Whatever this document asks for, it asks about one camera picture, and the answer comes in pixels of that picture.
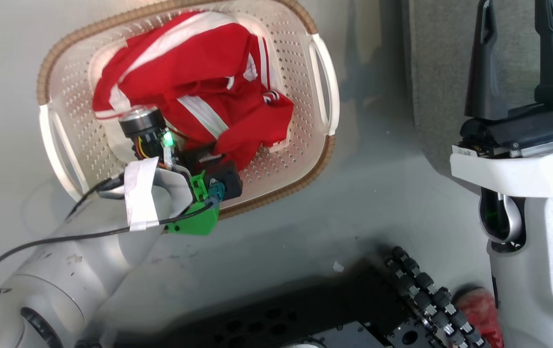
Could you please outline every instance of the floor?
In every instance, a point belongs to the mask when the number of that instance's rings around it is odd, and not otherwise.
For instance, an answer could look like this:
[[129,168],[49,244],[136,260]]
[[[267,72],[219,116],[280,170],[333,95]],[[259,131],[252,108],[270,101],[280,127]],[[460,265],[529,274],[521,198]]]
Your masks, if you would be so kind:
[[[55,229],[73,201],[47,161],[36,75],[81,26],[153,0],[0,0],[0,254]],[[339,276],[401,245],[438,284],[491,285],[478,197],[434,172],[407,101],[399,2],[301,0],[335,63],[341,122],[330,165],[304,191],[219,223],[209,237],[167,235],[96,325],[122,339],[155,334],[300,279]],[[29,251],[0,265],[0,282]]]

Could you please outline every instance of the red shoe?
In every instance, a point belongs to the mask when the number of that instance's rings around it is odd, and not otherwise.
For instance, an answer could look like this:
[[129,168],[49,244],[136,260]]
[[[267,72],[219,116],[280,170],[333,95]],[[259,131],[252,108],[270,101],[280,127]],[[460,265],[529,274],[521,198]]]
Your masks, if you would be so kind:
[[504,348],[498,310],[495,308],[494,296],[489,291],[475,288],[456,295],[453,303],[468,317],[469,323],[476,326],[492,348]]

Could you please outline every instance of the white debris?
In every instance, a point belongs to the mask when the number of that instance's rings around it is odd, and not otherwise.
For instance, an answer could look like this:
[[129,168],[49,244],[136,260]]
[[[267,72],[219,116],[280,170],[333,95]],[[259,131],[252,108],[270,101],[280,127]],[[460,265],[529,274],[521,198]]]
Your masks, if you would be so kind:
[[335,272],[339,272],[339,273],[342,273],[343,271],[345,271],[345,267],[343,267],[343,265],[340,264],[338,261],[335,261],[332,264],[332,269],[334,269]]

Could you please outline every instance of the basket handle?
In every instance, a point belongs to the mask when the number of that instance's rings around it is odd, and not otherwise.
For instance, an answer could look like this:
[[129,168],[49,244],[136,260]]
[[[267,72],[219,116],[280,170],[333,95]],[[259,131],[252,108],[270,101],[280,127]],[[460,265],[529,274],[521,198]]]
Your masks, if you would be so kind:
[[58,142],[54,137],[54,132],[64,143],[64,150],[66,150],[66,154],[69,159],[71,159],[71,161],[73,162],[76,162],[76,157],[71,156],[68,151],[69,144],[67,141],[67,137],[65,136],[65,134],[59,131],[58,126],[56,126],[56,122],[54,122],[52,117],[49,115],[49,106],[41,105],[40,133],[42,133],[44,149],[46,150],[46,154],[49,157],[49,161],[51,162],[51,167],[53,167],[53,172],[55,172],[55,175],[58,177],[59,182],[68,192],[68,194],[73,198],[73,200],[78,201],[83,196],[84,190],[82,190],[81,187],[72,179],[70,172],[66,167],[66,164],[62,160],[62,153],[60,152],[60,147],[58,146]]
[[[316,81],[317,97],[319,99],[319,108],[321,120],[328,128],[328,135],[333,136],[336,128],[339,125],[339,114],[341,110],[341,99],[339,97],[339,81],[336,79],[335,66],[332,64],[330,52],[326,47],[326,43],[321,39],[319,34],[313,34],[310,42],[311,49],[311,64],[313,66],[313,74]],[[326,112],[326,103],[323,96],[323,88],[321,86],[321,76],[317,58],[321,64],[321,69],[328,86],[328,98],[330,102],[330,116]]]

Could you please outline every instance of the brown woven rim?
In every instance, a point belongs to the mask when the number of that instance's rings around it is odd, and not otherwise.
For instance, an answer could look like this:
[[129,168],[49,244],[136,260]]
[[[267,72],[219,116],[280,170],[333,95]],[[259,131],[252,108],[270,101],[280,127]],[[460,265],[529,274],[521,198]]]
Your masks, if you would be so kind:
[[[307,12],[307,10],[297,2],[297,0],[272,0],[279,2],[285,5],[288,9],[292,10],[303,22],[307,33],[316,34],[317,26]],[[101,20],[89,26],[83,27],[67,35],[65,38],[62,38],[47,54],[44,58],[42,66],[40,66],[40,73],[38,73],[38,88],[36,91],[38,104],[46,105],[49,102],[49,77],[51,71],[53,71],[53,66],[58,61],[59,57],[68,49],[73,46],[73,44],[84,40],[85,38],[91,37],[97,33],[101,33],[107,29],[111,29],[117,26],[120,26],[124,23],[131,22],[137,19],[150,17],[152,15],[157,15],[161,13],[166,13],[175,9],[182,9],[185,7],[199,6],[204,4],[210,4],[213,2],[221,2],[220,0],[166,0],[164,2],[159,2],[158,4],[153,4],[126,13],[115,15],[113,17]],[[235,205],[233,207],[225,208],[221,211],[220,218],[231,218],[242,214],[244,212],[252,211],[266,204],[275,202],[302,190],[303,188],[309,186],[312,181],[316,180],[317,176],[323,172],[323,169],[328,165],[330,157],[332,156],[332,151],[335,145],[335,137],[327,136],[324,143],[323,152],[319,160],[317,161],[315,167],[308,172],[303,178],[296,181],[293,184],[287,185],[287,187],[281,188],[277,191],[265,194],[248,202]]]

